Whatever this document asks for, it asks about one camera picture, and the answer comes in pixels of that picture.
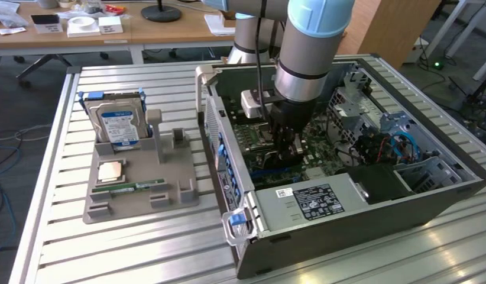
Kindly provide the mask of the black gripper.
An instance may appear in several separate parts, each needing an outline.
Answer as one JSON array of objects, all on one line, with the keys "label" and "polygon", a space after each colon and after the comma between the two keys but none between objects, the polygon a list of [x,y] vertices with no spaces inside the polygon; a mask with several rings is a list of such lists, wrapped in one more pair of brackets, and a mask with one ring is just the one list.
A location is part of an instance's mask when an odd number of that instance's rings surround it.
[{"label": "black gripper", "polygon": [[306,102],[293,102],[290,100],[274,101],[270,103],[270,133],[280,132],[301,134],[310,121],[316,106],[316,100]]}]

